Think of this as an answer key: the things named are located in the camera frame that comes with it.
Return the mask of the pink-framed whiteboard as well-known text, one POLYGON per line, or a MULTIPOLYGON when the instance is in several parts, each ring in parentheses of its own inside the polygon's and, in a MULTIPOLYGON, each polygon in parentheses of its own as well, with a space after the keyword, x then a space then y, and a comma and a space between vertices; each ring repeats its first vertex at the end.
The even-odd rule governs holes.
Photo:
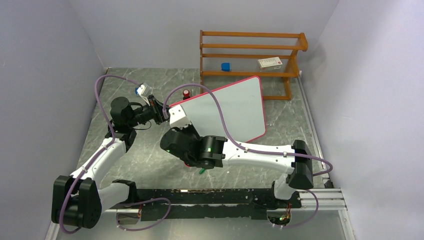
POLYGON ((170 106, 181 105, 191 125, 189 130, 199 137, 230 136, 241 143, 262 137, 266 131, 262 83, 259 77, 246 79, 213 89, 209 94, 193 96, 170 106))

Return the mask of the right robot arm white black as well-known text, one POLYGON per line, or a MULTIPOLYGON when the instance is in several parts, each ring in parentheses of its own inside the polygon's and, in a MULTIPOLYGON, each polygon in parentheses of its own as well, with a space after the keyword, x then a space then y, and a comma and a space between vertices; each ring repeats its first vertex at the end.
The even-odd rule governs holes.
POLYGON ((250 165, 281 172, 269 197, 275 207, 287 203, 296 190, 314 187, 312 158, 302 140, 280 146, 233 143, 224 136, 200 137, 190 130, 174 127, 161 138, 160 148, 188 167, 210 170, 250 165))

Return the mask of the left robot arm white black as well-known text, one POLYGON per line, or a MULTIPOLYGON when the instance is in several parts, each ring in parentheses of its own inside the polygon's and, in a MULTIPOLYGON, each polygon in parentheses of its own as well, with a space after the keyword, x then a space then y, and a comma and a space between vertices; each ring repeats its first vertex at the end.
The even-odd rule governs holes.
POLYGON ((135 182, 118 179, 99 189, 111 167, 132 147, 136 127, 154 121, 157 125, 168 119, 169 106, 153 95, 147 104, 117 97, 110 104, 108 132, 98 150, 69 176, 60 175, 53 184, 51 220, 63 233, 74 234, 81 228, 91 229, 101 214, 116 205, 134 207, 140 201, 135 182))

